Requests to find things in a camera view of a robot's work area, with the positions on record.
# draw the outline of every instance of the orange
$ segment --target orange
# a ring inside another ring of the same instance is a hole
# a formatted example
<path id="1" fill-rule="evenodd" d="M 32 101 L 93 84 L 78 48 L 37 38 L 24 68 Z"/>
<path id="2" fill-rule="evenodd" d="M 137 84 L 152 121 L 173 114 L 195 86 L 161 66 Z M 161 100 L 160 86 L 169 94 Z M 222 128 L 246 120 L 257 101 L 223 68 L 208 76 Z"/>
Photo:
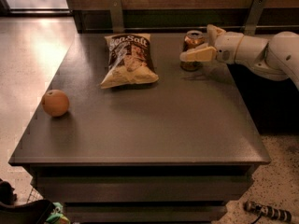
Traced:
<path id="1" fill-rule="evenodd" d="M 52 117 L 60 117 L 68 110 L 69 100 L 63 91 L 50 90 L 43 95 L 41 104 L 47 114 Z"/>

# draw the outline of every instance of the chair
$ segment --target chair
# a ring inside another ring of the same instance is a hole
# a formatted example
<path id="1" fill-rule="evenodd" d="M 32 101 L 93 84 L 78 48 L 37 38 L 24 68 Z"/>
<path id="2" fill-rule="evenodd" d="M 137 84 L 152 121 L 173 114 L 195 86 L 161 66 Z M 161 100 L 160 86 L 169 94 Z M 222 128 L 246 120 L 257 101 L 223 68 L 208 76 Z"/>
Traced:
<path id="1" fill-rule="evenodd" d="M 54 208 L 54 204 L 49 200 L 23 205 L 6 205 L 0 202 L 0 223 L 44 224 Z"/>

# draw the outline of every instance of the speckled floor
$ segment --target speckled floor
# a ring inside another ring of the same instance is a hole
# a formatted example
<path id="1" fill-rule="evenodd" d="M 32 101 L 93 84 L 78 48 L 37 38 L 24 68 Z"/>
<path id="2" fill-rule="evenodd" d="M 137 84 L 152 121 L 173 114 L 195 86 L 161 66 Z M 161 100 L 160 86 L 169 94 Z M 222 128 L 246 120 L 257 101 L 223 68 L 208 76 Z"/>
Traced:
<path id="1" fill-rule="evenodd" d="M 76 34 L 72 18 L 0 18 L 0 178 L 26 203 L 31 176 L 7 161 Z M 299 131 L 262 135 L 272 158 L 254 173 L 254 184 L 214 224 L 247 224 L 256 216 L 243 210 L 247 200 L 299 216 Z M 258 223 L 281 223 L 261 218 Z"/>

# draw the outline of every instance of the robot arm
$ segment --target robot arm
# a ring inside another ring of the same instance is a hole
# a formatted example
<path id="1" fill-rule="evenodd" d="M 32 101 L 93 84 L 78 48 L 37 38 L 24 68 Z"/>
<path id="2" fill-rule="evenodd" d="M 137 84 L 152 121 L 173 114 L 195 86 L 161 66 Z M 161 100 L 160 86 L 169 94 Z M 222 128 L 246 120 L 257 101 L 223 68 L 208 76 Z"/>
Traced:
<path id="1" fill-rule="evenodd" d="M 208 25 L 209 43 L 180 54 L 183 62 L 209 62 L 245 65 L 254 74 L 271 80 L 290 78 L 299 90 L 299 35 L 282 32 L 271 40 L 225 32 Z"/>

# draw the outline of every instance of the cable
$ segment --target cable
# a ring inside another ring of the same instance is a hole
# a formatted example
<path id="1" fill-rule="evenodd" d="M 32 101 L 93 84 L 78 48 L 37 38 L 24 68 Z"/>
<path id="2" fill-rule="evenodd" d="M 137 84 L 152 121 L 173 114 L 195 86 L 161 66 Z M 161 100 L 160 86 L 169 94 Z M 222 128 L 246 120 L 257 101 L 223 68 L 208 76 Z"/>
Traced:
<path id="1" fill-rule="evenodd" d="M 244 204 L 244 209 L 248 212 L 259 215 L 259 218 L 261 216 L 264 216 L 264 217 L 269 217 L 270 219 L 273 220 L 280 220 L 287 223 L 291 223 L 292 221 L 292 215 L 289 211 L 275 209 L 268 205 L 266 206 L 266 205 L 257 204 L 255 202 L 247 201 Z"/>
<path id="2" fill-rule="evenodd" d="M 262 216 L 263 216 L 263 215 L 259 215 L 259 217 L 258 217 L 255 221 L 251 222 L 250 224 L 255 224 L 255 223 L 257 223 L 257 222 L 259 221 L 259 219 L 261 219 Z"/>

